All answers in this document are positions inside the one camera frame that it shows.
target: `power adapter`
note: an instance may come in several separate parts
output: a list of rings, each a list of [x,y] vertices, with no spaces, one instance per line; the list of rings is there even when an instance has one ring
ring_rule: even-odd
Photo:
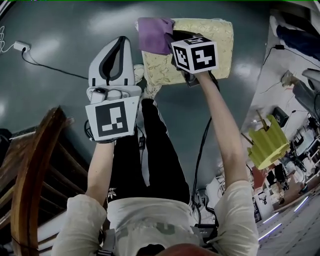
[[[22,52],[24,50],[25,53],[27,51],[30,51],[30,45],[25,42],[20,42],[20,41],[15,41],[15,43],[13,44],[13,48],[20,51],[20,52]]]
[[[274,48],[277,49],[277,50],[284,50],[284,49],[285,49],[285,46],[282,45],[282,44],[276,44],[276,45],[274,46]]]

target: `gray floor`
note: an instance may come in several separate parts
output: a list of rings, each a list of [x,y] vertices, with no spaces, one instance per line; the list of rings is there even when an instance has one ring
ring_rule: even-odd
[[[31,44],[31,56],[42,64],[82,76],[100,49],[118,36],[131,41],[134,63],[142,63],[134,23],[139,17],[221,18],[232,22],[234,47],[231,73],[220,80],[221,93],[238,126],[246,117],[256,91],[269,28],[264,2],[17,2],[2,18],[5,49],[14,41]],[[88,104],[85,80],[24,62],[11,49],[0,56],[0,127],[18,132],[39,124],[45,113],[61,105],[75,118],[68,137],[91,159],[94,144],[83,125]],[[165,86],[156,97],[178,153],[187,182],[192,185],[201,137],[209,111],[201,88]],[[212,130],[207,137],[198,187],[209,183],[220,161]]]

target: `purple cloth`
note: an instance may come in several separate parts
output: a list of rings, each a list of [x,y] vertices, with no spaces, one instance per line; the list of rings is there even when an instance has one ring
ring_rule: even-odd
[[[170,54],[164,35],[173,34],[174,23],[169,18],[139,18],[139,49],[152,54]]]

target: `wooden chair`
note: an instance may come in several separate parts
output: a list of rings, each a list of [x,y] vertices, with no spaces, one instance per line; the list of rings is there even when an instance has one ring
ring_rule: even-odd
[[[0,167],[0,239],[16,256],[50,251],[44,245],[58,232],[41,240],[38,229],[87,189],[89,165],[64,137],[67,123],[60,107],[51,109],[35,133],[12,140]]]

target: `white t-shirt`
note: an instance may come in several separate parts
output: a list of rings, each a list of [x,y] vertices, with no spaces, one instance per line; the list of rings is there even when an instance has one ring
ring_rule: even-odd
[[[292,176],[295,183],[305,182],[306,178],[305,178],[304,172],[298,166],[295,166],[295,164],[292,161],[288,162],[285,168],[287,169],[289,174],[294,172]]]
[[[254,218],[252,187],[247,181],[231,184],[215,206],[218,236],[211,243],[221,255],[255,256],[258,230]],[[106,215],[115,228],[116,256],[135,256],[147,245],[165,249],[177,244],[199,245],[193,234],[191,209],[180,201],[127,198],[110,202],[108,215],[94,199],[77,195],[68,199],[64,226],[55,239],[52,256],[93,256]]]

